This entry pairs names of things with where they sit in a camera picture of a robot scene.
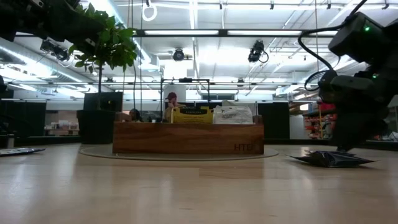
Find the wooden box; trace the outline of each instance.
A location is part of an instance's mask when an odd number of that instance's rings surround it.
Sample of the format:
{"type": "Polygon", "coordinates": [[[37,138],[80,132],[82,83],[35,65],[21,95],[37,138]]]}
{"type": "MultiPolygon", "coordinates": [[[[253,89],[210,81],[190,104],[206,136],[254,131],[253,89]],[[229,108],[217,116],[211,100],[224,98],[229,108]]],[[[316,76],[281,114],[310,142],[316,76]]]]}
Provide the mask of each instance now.
{"type": "Polygon", "coordinates": [[[263,125],[114,124],[114,153],[263,154],[263,125]]]}

